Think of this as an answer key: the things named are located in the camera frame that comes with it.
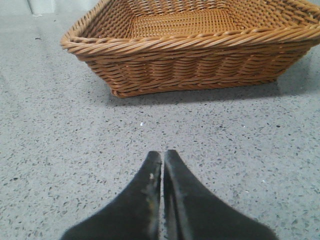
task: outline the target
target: white wall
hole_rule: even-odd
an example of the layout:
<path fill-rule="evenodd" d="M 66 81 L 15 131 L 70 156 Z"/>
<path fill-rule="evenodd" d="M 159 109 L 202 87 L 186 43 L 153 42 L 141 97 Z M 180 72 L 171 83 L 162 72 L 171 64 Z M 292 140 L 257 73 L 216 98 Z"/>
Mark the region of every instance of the white wall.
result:
<path fill-rule="evenodd" d="M 98 0 L 0 0 L 0 16 L 88 11 Z"/>

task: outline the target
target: basket side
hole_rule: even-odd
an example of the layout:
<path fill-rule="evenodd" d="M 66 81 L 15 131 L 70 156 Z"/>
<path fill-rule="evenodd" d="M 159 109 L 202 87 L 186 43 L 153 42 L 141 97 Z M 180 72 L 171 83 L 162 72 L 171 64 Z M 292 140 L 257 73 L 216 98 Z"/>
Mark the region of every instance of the basket side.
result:
<path fill-rule="evenodd" d="M 100 0 L 64 34 L 60 43 L 64 49 L 69 49 L 76 43 L 127 38 L 134 17 L 127 0 Z"/>
<path fill-rule="evenodd" d="M 230 15 L 245 28 L 281 28 L 320 24 L 320 8 L 304 0 L 229 0 Z"/>
<path fill-rule="evenodd" d="M 170 15 L 226 7 L 225 0 L 127 0 L 127 2 L 136 17 Z"/>
<path fill-rule="evenodd" d="M 106 81 L 113 95 L 127 98 L 169 91 L 222 89 L 274 82 L 315 43 L 262 44 L 226 51 L 161 52 L 146 57 L 86 61 Z"/>

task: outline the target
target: floor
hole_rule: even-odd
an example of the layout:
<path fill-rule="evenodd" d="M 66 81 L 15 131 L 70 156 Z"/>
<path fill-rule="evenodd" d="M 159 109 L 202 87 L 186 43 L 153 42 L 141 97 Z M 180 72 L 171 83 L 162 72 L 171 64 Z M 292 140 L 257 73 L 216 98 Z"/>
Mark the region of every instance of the floor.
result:
<path fill-rule="evenodd" d="M 0 17 L 0 239 L 58 240 L 176 149 L 280 240 L 320 240 L 320 45 L 275 83 L 118 99 L 59 45 L 83 14 Z"/>

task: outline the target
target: braided basket rim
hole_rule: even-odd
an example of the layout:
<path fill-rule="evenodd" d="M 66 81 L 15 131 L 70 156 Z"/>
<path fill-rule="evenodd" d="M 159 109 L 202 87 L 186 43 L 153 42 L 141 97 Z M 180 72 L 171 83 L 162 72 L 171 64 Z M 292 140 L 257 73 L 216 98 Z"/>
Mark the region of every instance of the braided basket rim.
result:
<path fill-rule="evenodd" d="M 320 21 L 307 26 L 292 25 L 279 28 L 252 27 L 245 30 L 230 30 L 216 33 L 201 33 L 193 35 L 176 35 L 163 37 L 140 38 L 86 38 L 80 37 L 91 21 L 107 7 L 112 0 L 99 0 L 99 2 L 81 17 L 63 35 L 60 44 L 63 49 L 77 56 L 94 56 L 108 54 L 123 56 L 136 53 L 174 50 L 197 49 L 226 49 L 243 46 L 256 46 L 260 44 L 294 43 L 301 41 L 320 41 Z M 293 5 L 305 11 L 320 16 L 320 6 L 306 0 L 288 0 Z"/>

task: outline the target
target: wicker basket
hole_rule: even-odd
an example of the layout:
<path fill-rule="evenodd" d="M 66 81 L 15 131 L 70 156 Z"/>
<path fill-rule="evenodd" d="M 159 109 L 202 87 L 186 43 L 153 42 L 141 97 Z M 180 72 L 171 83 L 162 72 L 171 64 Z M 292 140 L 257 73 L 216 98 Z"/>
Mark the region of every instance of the wicker basket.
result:
<path fill-rule="evenodd" d="M 270 83 L 319 43 L 304 0 L 100 0 L 61 39 L 120 98 Z"/>

